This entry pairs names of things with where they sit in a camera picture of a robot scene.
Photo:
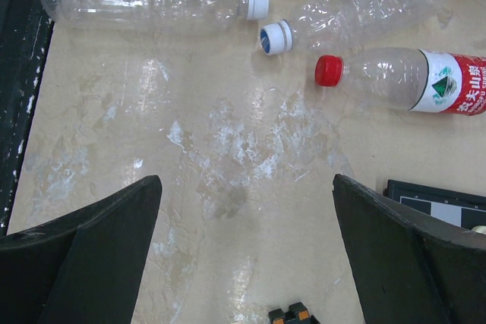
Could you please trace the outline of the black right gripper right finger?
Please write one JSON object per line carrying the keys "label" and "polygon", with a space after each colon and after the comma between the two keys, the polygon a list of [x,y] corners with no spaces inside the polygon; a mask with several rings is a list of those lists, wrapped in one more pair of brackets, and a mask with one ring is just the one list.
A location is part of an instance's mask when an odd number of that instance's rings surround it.
{"label": "black right gripper right finger", "polygon": [[333,200],[366,323],[483,323],[485,236],[336,175]]}

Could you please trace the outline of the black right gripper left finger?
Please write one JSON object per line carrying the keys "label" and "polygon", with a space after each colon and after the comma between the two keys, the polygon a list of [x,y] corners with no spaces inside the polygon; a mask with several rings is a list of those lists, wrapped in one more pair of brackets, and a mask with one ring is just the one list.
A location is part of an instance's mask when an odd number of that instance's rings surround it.
{"label": "black right gripper left finger", "polygon": [[163,186],[151,175],[1,239],[3,323],[130,323]]}

